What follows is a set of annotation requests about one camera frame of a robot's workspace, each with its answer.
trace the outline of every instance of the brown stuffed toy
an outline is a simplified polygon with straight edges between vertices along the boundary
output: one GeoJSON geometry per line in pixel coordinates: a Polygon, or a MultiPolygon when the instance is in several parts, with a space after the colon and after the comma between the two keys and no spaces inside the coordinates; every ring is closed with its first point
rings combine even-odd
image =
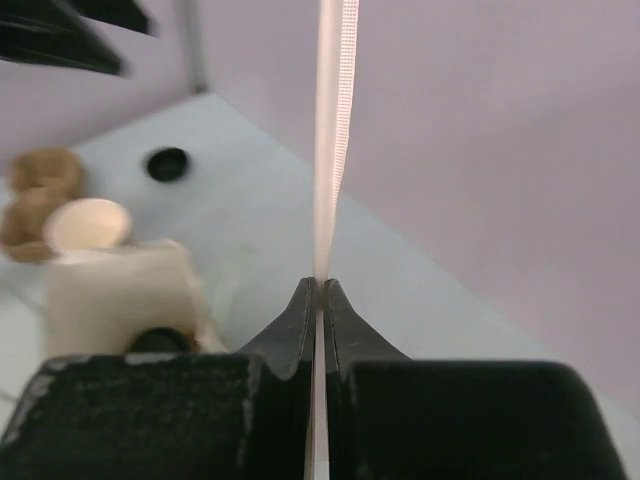
{"type": "Polygon", "coordinates": [[[16,193],[44,187],[70,200],[80,198],[84,169],[80,159],[66,148],[39,148],[17,157],[9,167],[9,187],[16,193]]]}
{"type": "Polygon", "coordinates": [[[17,198],[4,212],[0,246],[16,262],[46,262],[53,253],[42,229],[54,210],[82,196],[80,159],[64,148],[33,150],[16,158],[7,176],[17,198]]]}

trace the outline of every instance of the black object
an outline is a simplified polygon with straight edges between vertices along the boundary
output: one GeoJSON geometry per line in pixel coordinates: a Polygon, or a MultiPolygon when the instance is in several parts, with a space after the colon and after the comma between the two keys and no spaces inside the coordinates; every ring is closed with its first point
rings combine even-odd
{"type": "Polygon", "coordinates": [[[80,15],[148,31],[148,20],[132,0],[3,0],[0,59],[120,74],[118,55],[80,15]]]}
{"type": "Polygon", "coordinates": [[[408,361],[329,281],[331,478],[623,480],[580,377],[548,362],[408,361]]]}
{"type": "Polygon", "coordinates": [[[83,17],[148,34],[149,19],[134,0],[70,0],[83,17]]]}
{"type": "MultiPolygon", "coordinates": [[[[569,368],[411,361],[337,281],[323,299],[332,480],[625,479],[569,368]]],[[[0,442],[0,478],[301,480],[315,311],[304,279],[234,355],[45,363],[0,442]]]]}
{"type": "Polygon", "coordinates": [[[183,334],[173,328],[154,328],[140,335],[129,347],[131,353],[182,352],[191,351],[191,343],[183,334]]]}
{"type": "Polygon", "coordinates": [[[315,293],[300,281],[235,355],[46,362],[0,442],[0,478],[302,478],[315,293]]]}
{"type": "Polygon", "coordinates": [[[164,148],[147,160],[147,172],[158,182],[174,182],[189,170],[189,157],[180,148],[164,148]]]}

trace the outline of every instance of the cream object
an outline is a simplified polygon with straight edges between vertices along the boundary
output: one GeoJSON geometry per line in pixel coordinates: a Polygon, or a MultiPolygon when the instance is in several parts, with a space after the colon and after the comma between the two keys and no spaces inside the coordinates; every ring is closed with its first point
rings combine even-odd
{"type": "Polygon", "coordinates": [[[70,250],[47,268],[47,358],[118,354],[153,328],[173,328],[201,351],[225,352],[189,253],[162,240],[70,250]]]}
{"type": "Polygon", "coordinates": [[[43,237],[59,255],[72,250],[115,247],[130,240],[131,217],[122,205],[111,200],[75,200],[48,218],[43,237]]]}

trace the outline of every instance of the white fabric strap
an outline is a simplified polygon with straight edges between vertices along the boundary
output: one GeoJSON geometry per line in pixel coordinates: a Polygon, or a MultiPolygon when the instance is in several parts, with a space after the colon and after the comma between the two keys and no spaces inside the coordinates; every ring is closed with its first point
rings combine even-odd
{"type": "MultiPolygon", "coordinates": [[[[320,0],[316,79],[313,273],[320,288],[329,278],[338,195],[349,145],[355,79],[359,0],[320,0]]],[[[318,312],[305,478],[328,460],[322,312],[318,312]]]]}

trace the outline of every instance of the beige stuffed toy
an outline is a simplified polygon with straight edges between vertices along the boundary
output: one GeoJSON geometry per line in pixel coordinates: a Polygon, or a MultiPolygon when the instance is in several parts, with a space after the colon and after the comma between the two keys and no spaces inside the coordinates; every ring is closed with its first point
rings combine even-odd
{"type": "Polygon", "coordinates": [[[7,177],[17,198],[4,211],[0,246],[16,262],[46,262],[53,253],[42,238],[43,226],[54,210],[82,196],[80,159],[64,148],[32,150],[11,162],[7,177]]]}
{"type": "Polygon", "coordinates": [[[227,351],[179,243],[74,250],[49,263],[46,279],[47,358],[122,354],[156,328],[182,333],[194,351],[227,351]]]}

